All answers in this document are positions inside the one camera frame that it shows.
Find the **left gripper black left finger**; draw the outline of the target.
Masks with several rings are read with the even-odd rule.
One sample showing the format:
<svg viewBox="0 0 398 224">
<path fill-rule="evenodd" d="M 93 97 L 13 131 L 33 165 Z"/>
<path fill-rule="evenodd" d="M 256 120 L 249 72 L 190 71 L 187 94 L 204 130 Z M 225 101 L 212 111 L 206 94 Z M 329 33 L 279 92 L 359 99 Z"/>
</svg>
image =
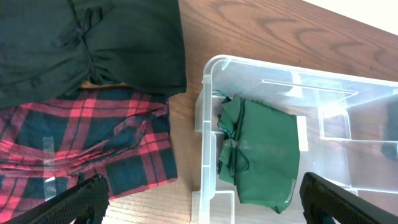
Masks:
<svg viewBox="0 0 398 224">
<path fill-rule="evenodd" d="M 108 205 L 108 181 L 104 176 L 96 174 L 6 223 L 100 224 Z"/>
</svg>

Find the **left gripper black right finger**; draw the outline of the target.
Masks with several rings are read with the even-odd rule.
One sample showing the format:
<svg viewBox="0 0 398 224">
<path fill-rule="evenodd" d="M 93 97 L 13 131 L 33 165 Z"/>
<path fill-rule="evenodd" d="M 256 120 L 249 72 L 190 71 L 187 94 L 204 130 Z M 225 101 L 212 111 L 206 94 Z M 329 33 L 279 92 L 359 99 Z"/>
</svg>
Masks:
<svg viewBox="0 0 398 224">
<path fill-rule="evenodd" d="M 300 198 L 309 224 L 397 224 L 397 216 L 313 172 L 304 174 Z"/>
</svg>

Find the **dark green cloth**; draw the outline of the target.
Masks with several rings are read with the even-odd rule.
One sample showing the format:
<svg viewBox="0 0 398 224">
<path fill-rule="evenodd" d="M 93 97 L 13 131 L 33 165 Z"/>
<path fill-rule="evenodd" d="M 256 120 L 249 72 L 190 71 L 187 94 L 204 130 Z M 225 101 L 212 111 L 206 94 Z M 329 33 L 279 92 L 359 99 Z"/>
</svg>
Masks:
<svg viewBox="0 0 398 224">
<path fill-rule="evenodd" d="M 235 96 L 222 102 L 218 127 L 225 134 L 219 179 L 236 187 L 241 204 L 281 214 L 292 201 L 299 172 L 297 117 Z"/>
</svg>

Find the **clear plastic storage bin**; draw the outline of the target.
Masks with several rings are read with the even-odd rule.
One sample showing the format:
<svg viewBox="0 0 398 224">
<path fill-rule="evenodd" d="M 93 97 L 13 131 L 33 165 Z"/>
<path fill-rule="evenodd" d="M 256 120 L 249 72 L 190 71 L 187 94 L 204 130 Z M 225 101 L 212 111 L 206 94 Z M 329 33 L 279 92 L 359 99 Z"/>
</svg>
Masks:
<svg viewBox="0 0 398 224">
<path fill-rule="evenodd" d="M 202 134 L 201 189 L 192 194 L 192 223 L 304 223 L 298 192 L 281 214 L 241 204 L 216 173 L 226 97 L 267 103 L 305 116 L 308 152 L 298 176 L 313 172 L 375 206 L 397 213 L 397 83 L 217 55 L 203 70 L 195 105 Z"/>
</svg>

